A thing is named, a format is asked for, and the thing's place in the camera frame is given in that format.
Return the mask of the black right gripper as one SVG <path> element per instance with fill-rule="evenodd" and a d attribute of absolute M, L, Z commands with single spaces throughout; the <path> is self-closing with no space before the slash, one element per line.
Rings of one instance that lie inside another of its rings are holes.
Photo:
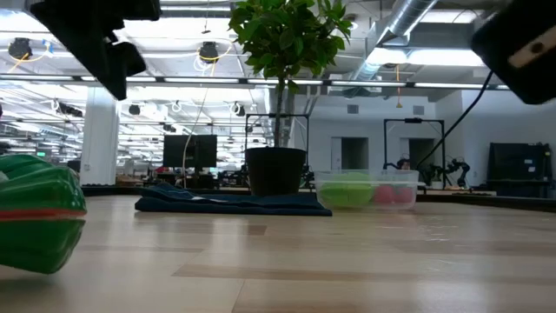
<path fill-rule="evenodd" d="M 556 0 L 512 0 L 473 34 L 471 50 L 522 102 L 556 98 Z"/>

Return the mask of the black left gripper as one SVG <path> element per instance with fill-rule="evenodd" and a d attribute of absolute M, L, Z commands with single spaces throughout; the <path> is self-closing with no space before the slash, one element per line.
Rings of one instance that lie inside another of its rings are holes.
<path fill-rule="evenodd" d="M 127 98 L 127 78 L 147 65 L 136 46 L 118 40 L 126 20 L 157 21 L 160 0 L 40 0 L 30 13 L 117 100 Z"/>

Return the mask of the small red toy fruit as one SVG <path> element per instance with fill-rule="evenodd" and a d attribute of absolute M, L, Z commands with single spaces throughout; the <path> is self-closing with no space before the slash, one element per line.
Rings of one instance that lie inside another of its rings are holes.
<path fill-rule="evenodd" d="M 398 186 L 394 188 L 394 201 L 396 203 L 413 203 L 416 198 L 416 188 Z"/>

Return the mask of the clear plastic tupperware container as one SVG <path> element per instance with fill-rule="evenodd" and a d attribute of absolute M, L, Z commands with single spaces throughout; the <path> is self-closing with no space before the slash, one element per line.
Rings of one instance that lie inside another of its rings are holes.
<path fill-rule="evenodd" d="M 416 188 L 416 196 L 419 187 L 424 187 L 425 184 L 419 181 L 419 173 L 414 170 L 335 170 L 335 171 L 318 171 L 314 173 L 314 186 L 316 190 L 316 197 L 321 205 L 330 210 L 411 210 L 414 207 L 413 203 L 392 203 L 392 204 L 378 204 L 374 202 L 374 197 L 365 206 L 348 207 L 348 206 L 333 206 L 326 204 L 319 196 L 319 189 L 325 182 L 342 182 L 345 180 L 346 172 L 361 171 L 367 172 L 371 177 L 371 184 L 377 188 L 379 185 L 393 185 L 409 186 Z"/>

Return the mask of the long LED light bar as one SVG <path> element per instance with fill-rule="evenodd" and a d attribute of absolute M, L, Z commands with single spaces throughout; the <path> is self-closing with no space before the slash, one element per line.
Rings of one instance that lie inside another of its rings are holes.
<path fill-rule="evenodd" d="M 91 76 L 63 75 L 28 75 L 0 74 L 0 80 L 26 82 L 76 82 L 98 83 Z M 246 77 L 128 77 L 128 83 L 172 83 L 202 85 L 277 85 L 277 79 L 246 78 Z M 330 79 L 294 79 L 300 86 L 326 86 L 342 88 L 405 88 L 405 89 L 439 89 L 439 90 L 480 90 L 481 83 L 429 83 L 429 82 L 398 82 L 398 81 L 347 81 Z"/>

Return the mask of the white building column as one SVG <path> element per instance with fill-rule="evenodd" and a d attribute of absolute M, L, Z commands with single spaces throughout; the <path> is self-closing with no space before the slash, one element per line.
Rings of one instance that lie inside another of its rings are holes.
<path fill-rule="evenodd" d="M 114 185 L 121 105 L 104 88 L 87 91 L 80 184 Z"/>

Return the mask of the black ceiling device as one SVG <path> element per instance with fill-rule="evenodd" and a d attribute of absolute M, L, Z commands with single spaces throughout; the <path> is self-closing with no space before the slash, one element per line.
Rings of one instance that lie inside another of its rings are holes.
<path fill-rule="evenodd" d="M 22 63 L 34 63 L 45 57 L 51 56 L 51 43 L 43 40 L 44 51 L 40 56 L 33 56 L 30 47 L 30 39 L 25 37 L 16 37 L 12 43 L 8 45 L 8 54 L 15 64 L 10 68 L 9 73 L 13 72 Z"/>
<path fill-rule="evenodd" d="M 199 58 L 206 64 L 216 63 L 219 59 L 216 42 L 203 42 L 199 49 Z"/>

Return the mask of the black computer monitor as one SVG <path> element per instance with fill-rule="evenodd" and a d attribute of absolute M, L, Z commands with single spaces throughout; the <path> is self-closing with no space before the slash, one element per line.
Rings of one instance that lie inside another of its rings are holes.
<path fill-rule="evenodd" d="M 209 171 L 216 167 L 216 135 L 170 135 L 163 139 L 162 166 L 172 170 L 167 182 L 188 189 L 213 189 Z"/>

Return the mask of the black equipment cabinet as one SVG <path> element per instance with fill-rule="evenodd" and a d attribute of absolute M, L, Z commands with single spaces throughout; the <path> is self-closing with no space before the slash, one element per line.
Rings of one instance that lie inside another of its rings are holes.
<path fill-rule="evenodd" d="M 490 143 L 486 185 L 498 196 L 548 198 L 553 185 L 547 143 Z"/>

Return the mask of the folded navy blue cloth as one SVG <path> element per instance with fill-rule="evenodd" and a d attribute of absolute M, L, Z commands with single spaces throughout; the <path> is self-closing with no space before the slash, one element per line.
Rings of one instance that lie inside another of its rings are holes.
<path fill-rule="evenodd" d="M 332 216 L 311 193 L 251 196 L 230 193 L 198 194 L 167 183 L 142 190 L 135 210 L 150 213 L 199 213 L 266 216 Z"/>

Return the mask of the green potted plant black pot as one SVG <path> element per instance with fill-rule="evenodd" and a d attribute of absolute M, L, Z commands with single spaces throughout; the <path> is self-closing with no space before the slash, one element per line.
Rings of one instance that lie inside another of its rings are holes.
<path fill-rule="evenodd" d="M 300 188 L 307 153 L 281 145 L 284 97 L 297 92 L 302 69 L 319 76 L 351 37 L 341 0 L 241 0 L 230 11 L 228 28 L 248 54 L 255 74 L 277 80 L 274 145 L 245 150 L 248 181 L 255 196 L 290 195 Z"/>

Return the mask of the silver ventilation duct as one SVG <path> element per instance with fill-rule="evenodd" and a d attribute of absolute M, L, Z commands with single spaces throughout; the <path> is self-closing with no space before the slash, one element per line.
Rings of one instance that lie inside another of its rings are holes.
<path fill-rule="evenodd" d="M 439 0 L 396 0 L 392 12 L 387 17 L 373 22 L 365 39 L 365 57 L 360 66 L 352 72 L 350 80 L 372 80 L 380 67 L 394 61 L 380 60 L 382 45 L 394 39 L 408 42 L 411 31 Z"/>

